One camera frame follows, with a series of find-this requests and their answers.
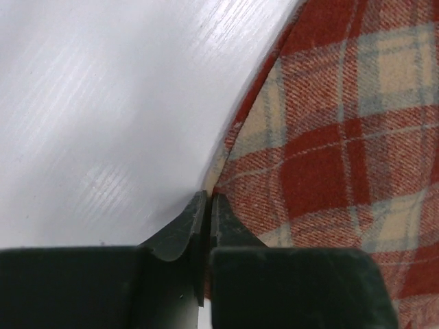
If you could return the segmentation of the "red plaid skirt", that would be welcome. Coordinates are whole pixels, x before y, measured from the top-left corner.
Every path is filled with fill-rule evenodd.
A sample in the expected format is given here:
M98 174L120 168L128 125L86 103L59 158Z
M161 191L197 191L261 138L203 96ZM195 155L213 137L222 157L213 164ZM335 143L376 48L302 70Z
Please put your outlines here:
M358 247L438 327L438 2L301 1L205 187L270 247Z

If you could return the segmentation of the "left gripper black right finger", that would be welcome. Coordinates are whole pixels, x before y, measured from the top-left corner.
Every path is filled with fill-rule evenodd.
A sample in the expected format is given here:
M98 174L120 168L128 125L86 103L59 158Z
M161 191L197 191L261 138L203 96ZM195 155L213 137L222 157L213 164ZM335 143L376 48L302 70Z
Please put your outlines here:
M214 328L397 328L381 272L355 248L268 247L226 196L212 204Z

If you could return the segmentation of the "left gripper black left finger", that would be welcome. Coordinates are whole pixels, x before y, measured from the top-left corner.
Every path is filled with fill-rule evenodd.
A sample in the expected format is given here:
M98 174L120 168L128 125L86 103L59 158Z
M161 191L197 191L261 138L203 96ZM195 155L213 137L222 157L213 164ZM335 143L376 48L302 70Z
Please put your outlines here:
M137 246L1 251L2 328L195 328L208 197Z

